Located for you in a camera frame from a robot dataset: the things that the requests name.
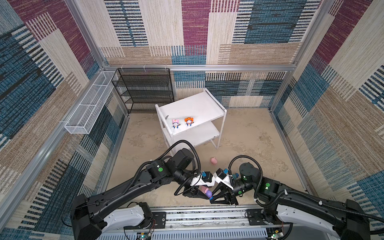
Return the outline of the orange-haired doll figure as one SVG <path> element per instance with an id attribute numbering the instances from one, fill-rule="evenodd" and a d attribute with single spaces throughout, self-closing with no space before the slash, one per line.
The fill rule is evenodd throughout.
<path id="1" fill-rule="evenodd" d="M 192 118 L 192 117 L 187 117 L 184 120 L 185 120 L 187 127 L 191 127 L 192 124 L 194 123 L 194 118 Z"/>

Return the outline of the pink-haired doll figure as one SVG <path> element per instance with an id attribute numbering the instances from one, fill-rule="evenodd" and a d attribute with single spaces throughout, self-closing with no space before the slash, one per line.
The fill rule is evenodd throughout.
<path id="1" fill-rule="evenodd" d="M 179 119 L 172 119 L 172 127 L 173 129 L 178 129 L 180 126 L 180 120 Z"/>

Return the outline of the purple penguin toy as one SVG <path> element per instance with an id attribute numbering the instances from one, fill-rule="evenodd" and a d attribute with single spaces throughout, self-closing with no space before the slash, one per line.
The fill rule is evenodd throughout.
<path id="1" fill-rule="evenodd" d="M 206 190 L 205 195 L 208 197 L 209 200 L 211 200 L 213 198 L 213 194 L 210 190 Z"/>

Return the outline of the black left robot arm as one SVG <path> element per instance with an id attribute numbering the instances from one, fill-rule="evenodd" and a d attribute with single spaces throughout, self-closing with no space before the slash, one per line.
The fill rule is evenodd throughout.
<path id="1" fill-rule="evenodd" d="M 103 193 L 87 197 L 80 194 L 68 211 L 76 240 L 95 240 L 107 227 L 106 217 L 134 198 L 176 182 L 179 187 L 191 185 L 201 173 L 201 161 L 194 146 L 180 140 L 153 161 L 141 164 L 135 175 Z"/>

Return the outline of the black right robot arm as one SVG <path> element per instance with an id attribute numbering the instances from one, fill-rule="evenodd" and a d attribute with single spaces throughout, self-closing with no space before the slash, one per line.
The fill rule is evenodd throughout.
<path id="1" fill-rule="evenodd" d="M 292 189 L 264 177 L 261 165 L 252 157 L 237 156 L 216 175 L 220 182 L 210 197 L 212 204 L 238 205 L 238 197 L 254 190 L 266 222 L 299 224 L 340 240 L 369 240 L 384 232 L 383 228 L 370 229 L 371 220 L 382 223 L 384 219 L 366 214 L 357 202 L 331 201 Z"/>

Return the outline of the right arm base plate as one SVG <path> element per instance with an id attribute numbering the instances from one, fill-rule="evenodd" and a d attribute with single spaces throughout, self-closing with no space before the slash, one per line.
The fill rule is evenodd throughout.
<path id="1" fill-rule="evenodd" d="M 264 209 L 247 209 L 244 217 L 249 221 L 250 226 L 278 225 L 286 227 L 290 225 L 290 223 L 282 222 Z"/>

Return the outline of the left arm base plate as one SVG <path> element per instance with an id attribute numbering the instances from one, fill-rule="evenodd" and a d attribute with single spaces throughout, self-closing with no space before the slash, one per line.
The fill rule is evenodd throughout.
<path id="1" fill-rule="evenodd" d="M 125 226 L 124 230 L 139 230 L 139 229 L 164 229 L 166 226 L 167 213 L 166 212 L 153 212 L 152 217 L 144 219 L 138 226 Z"/>

